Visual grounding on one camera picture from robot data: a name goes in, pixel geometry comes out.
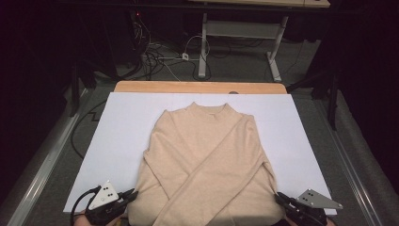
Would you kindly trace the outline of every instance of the metal bracket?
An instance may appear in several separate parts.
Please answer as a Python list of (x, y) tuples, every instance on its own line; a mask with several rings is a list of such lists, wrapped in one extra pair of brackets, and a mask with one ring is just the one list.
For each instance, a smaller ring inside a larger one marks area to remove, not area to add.
[(296, 200), (299, 203), (311, 208), (343, 209), (341, 204), (327, 198), (320, 193), (317, 193), (312, 189), (305, 191), (302, 195), (296, 198)]

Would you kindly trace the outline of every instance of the table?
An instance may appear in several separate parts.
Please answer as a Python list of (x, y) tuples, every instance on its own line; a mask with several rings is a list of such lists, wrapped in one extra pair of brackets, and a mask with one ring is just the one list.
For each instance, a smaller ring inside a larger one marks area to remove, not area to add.
[[(124, 81), (108, 98), (64, 212), (71, 211), (77, 197), (106, 180), (118, 192), (134, 187), (156, 120), (163, 110), (179, 109), (193, 101), (199, 105), (229, 103), (238, 112), (254, 115), (279, 190), (297, 197), (311, 187), (330, 198), (294, 101), (282, 84)], [(85, 208), (87, 202), (82, 200), (77, 209)], [(327, 214), (336, 211), (327, 210)]]
[[(229, 3), (229, 4), (246, 4), (256, 6), (276, 6), (287, 8), (328, 8), (328, 0), (190, 0), (193, 2), (207, 3)], [(208, 20), (207, 13), (203, 13), (202, 19), (202, 42), (199, 58), (199, 78), (206, 75), (206, 37), (207, 36), (228, 36), (228, 37), (245, 37), (256, 39), (274, 40), (272, 52), (267, 52), (267, 62), (275, 82), (281, 82), (279, 68), (276, 63), (276, 54), (279, 44), (287, 25), (288, 16), (284, 16), (280, 24), (259, 24), (259, 23), (239, 23), (239, 22), (222, 22)]]

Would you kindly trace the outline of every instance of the dark background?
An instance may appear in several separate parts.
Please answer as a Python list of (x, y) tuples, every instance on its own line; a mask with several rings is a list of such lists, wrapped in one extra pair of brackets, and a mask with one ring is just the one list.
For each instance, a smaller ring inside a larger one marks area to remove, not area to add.
[[(356, 18), (320, 19), (308, 24), (314, 18), (293, 17), (286, 38), (301, 41), (323, 37), (308, 76), (334, 66), (362, 134), (399, 193), (398, 5), (394, 1), (334, 1), (331, 8), (347, 10), (368, 4), (373, 6), (366, 10), (367, 16)], [(63, 112), (63, 94), (71, 83), (72, 65), (91, 62), (85, 68), (88, 81), (96, 67), (115, 73), (115, 64), (134, 63), (129, 57), (132, 48), (123, 13), (76, 9), (50, 0), (1, 2), (0, 171), (5, 183), (0, 202)], [(184, 39), (183, 31), (191, 36), (200, 28), (200, 14), (164, 12), (150, 18), (144, 15), (144, 19), (151, 31), (177, 43)], [(121, 43), (128, 48), (119, 49)]]

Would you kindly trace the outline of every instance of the knit sweater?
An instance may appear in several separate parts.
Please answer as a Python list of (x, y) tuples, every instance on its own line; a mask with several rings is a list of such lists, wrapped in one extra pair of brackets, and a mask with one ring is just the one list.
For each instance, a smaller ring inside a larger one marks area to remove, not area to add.
[(272, 225), (283, 217), (253, 116), (228, 104), (165, 111), (144, 152), (131, 225)]

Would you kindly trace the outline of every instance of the metal frame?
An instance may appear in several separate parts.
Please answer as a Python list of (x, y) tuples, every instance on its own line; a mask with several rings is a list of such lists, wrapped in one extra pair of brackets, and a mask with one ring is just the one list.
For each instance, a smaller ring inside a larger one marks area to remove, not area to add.
[(202, 42), (199, 58), (199, 78), (206, 76), (206, 37), (228, 36), (274, 40), (272, 52), (267, 52), (267, 62), (275, 82), (281, 82), (279, 68), (276, 62), (277, 51), (281, 43), (282, 35), (288, 22), (288, 16), (284, 16), (278, 24), (239, 23), (224, 21), (209, 21), (207, 13), (203, 13)]

